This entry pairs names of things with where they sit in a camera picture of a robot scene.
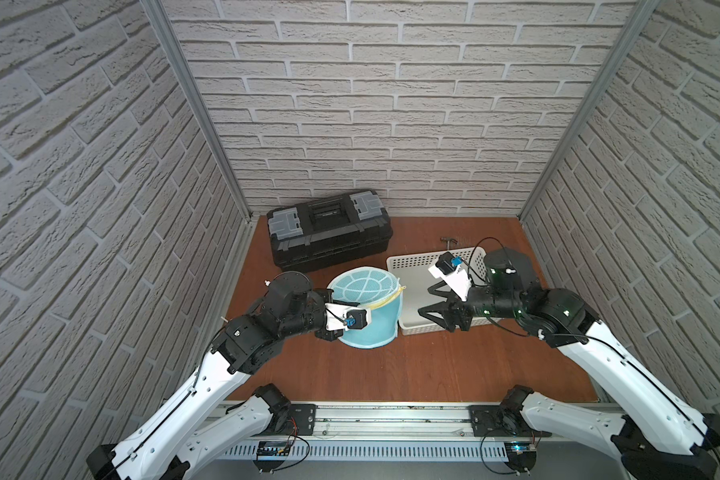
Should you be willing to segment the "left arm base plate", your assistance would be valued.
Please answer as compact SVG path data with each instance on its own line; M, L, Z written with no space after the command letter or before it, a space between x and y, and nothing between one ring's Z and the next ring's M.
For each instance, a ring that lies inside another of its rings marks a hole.
M313 403L292 403L287 413L276 416L259 436L288 436L293 433L311 436L314 432L317 405Z

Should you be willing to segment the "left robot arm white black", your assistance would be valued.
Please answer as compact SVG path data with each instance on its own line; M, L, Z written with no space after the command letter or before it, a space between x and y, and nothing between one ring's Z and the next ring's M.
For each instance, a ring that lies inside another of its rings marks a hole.
M86 463L96 479L189 479L229 447L287 421L289 400L272 384L259 387L230 413L205 421L284 342L307 333L328 341L371 321L368 309L335 303L301 272L285 272L265 294L211 340L198 368L126 439L96 447Z

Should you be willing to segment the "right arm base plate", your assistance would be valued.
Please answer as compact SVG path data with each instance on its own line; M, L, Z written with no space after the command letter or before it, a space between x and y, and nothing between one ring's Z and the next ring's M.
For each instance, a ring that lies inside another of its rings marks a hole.
M506 411L499 405L469 405L469 420L475 437L551 437L552 434L532 430L519 413Z

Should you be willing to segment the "teal mesh laundry bag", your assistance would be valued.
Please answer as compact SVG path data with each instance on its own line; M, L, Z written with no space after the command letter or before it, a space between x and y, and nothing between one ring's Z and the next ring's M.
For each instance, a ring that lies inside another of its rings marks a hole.
M388 345L398 336L404 286L392 273L375 267L358 267L336 276L329 284L333 304L352 304L365 311L365 326L347 327L339 340L356 349L375 349Z

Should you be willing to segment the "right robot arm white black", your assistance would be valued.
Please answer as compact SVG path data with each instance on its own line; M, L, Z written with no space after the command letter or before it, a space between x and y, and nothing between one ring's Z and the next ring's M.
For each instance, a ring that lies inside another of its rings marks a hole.
M623 413L612 417L517 385L479 436L523 430L563 436L620 461L635 479L720 477L720 415L698 411L663 385L577 293L541 287L527 256L501 248L483 263L479 274L453 253L440 254L428 267L437 281L428 291L441 300L419 315L449 332L468 330L476 317L513 319L521 337L560 351Z

